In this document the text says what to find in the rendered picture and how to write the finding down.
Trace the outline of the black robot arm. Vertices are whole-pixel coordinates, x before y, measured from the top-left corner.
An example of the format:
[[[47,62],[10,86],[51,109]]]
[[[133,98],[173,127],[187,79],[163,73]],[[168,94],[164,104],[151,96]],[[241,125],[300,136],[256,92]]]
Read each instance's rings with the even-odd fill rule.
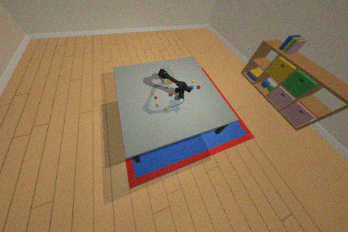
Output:
[[[160,69],[158,75],[161,77],[161,78],[166,78],[166,79],[169,79],[170,81],[174,82],[178,88],[175,88],[175,92],[176,93],[180,93],[180,89],[182,90],[185,90],[187,92],[190,92],[192,89],[187,86],[187,84],[185,82],[181,82],[181,81],[177,81],[176,79],[174,79],[173,77],[171,77],[167,72],[165,73],[166,71],[164,69]]]

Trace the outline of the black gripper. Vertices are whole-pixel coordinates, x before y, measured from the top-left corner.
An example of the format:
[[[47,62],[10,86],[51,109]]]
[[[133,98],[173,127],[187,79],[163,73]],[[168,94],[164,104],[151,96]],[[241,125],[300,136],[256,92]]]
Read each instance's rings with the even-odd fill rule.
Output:
[[[184,98],[184,91],[185,91],[185,90],[180,89],[180,93],[179,93],[178,98],[181,98],[181,99]]]

